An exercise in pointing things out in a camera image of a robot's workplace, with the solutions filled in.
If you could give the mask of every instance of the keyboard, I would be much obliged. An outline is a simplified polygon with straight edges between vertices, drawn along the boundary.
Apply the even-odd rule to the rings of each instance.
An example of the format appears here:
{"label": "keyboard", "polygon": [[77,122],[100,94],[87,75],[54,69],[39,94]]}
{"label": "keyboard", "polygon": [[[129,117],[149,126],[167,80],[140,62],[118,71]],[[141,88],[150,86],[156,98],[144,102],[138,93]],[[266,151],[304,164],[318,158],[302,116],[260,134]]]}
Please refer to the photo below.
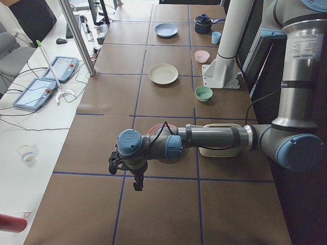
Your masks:
{"label": "keyboard", "polygon": [[[80,18],[80,14],[74,14],[74,18],[75,18],[75,21],[77,23],[77,26],[79,29],[81,29],[81,18]],[[72,31],[71,29],[69,28],[68,24],[66,26],[66,39],[69,39],[69,38],[73,38],[73,34],[72,34]]]}

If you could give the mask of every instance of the saucepan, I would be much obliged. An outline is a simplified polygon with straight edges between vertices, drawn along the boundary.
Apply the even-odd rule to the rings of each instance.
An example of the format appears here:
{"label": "saucepan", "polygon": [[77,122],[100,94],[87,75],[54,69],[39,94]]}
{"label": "saucepan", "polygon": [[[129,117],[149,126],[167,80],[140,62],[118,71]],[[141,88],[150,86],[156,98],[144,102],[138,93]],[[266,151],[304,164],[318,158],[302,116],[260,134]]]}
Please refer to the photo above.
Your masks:
{"label": "saucepan", "polygon": [[195,22],[195,31],[200,34],[207,34],[211,31],[211,25],[216,24],[220,21],[225,21],[225,18],[212,20],[206,14],[202,14],[201,16],[197,16],[194,19]]}

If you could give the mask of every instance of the white table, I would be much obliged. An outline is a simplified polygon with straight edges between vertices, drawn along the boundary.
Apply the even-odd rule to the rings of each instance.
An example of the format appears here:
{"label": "white table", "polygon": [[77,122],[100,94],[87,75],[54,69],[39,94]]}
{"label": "white table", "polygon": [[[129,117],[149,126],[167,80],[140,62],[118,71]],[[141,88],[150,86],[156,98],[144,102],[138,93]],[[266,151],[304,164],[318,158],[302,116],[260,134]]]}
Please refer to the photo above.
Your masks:
{"label": "white table", "polygon": [[[89,17],[90,12],[78,13],[87,15],[87,18],[92,20]],[[89,25],[94,31],[95,43],[88,42],[83,31],[82,36],[85,38],[84,41],[90,54],[93,47],[99,47],[99,45],[96,40],[96,31],[90,21]],[[42,46],[49,60],[53,60],[55,56],[76,57],[79,59],[79,65],[82,64],[81,55],[74,39],[68,39],[67,44],[56,44],[56,39],[59,37],[65,38],[65,33],[66,20],[62,15],[45,40],[42,41]],[[31,68],[47,67],[39,48],[31,57],[29,65]],[[44,70],[36,71],[36,73],[42,76]],[[88,77],[88,72],[85,66],[83,66],[79,74],[68,81],[64,88],[71,89],[78,95],[86,86],[85,83],[87,83]],[[34,78],[35,75],[32,72],[27,72],[24,76],[18,77],[14,82],[26,87]],[[24,88],[12,84],[10,89],[23,90]],[[19,95],[19,93],[12,92],[14,91],[6,93],[0,100],[0,109],[12,106],[12,103]],[[0,119],[27,129],[69,128],[81,97],[82,94],[72,103],[67,103],[61,97],[60,105],[58,106],[55,102],[54,93],[45,106],[34,114],[28,116],[0,116]],[[73,100],[73,98],[71,95],[66,96],[68,101]],[[29,111],[11,108],[0,110],[0,113],[22,115],[28,114]],[[24,243],[67,134],[68,130],[26,131],[0,121],[0,213],[16,217],[25,216],[25,219],[28,221],[27,228],[21,233],[0,231],[0,244],[18,245]],[[25,144],[32,147],[36,156],[33,161],[28,163],[24,162],[16,152],[20,146]]]}

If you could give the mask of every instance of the blue plate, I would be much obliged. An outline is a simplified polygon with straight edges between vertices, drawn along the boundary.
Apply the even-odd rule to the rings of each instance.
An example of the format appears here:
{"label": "blue plate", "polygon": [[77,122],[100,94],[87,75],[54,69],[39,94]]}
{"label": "blue plate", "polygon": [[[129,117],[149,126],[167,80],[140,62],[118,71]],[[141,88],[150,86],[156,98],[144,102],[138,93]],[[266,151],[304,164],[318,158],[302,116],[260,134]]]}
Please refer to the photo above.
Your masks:
{"label": "blue plate", "polygon": [[172,37],[177,33],[178,28],[174,24],[162,23],[157,25],[154,31],[159,37]]}

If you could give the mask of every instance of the pink bowl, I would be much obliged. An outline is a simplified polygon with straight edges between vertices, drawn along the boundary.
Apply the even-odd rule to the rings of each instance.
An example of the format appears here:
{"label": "pink bowl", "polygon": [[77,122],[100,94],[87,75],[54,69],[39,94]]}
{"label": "pink bowl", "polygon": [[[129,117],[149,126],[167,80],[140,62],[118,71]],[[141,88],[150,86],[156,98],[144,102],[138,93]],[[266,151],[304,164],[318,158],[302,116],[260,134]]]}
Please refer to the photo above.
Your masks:
{"label": "pink bowl", "polygon": [[207,51],[199,50],[195,52],[195,60],[199,63],[205,63],[210,57],[210,54]]}

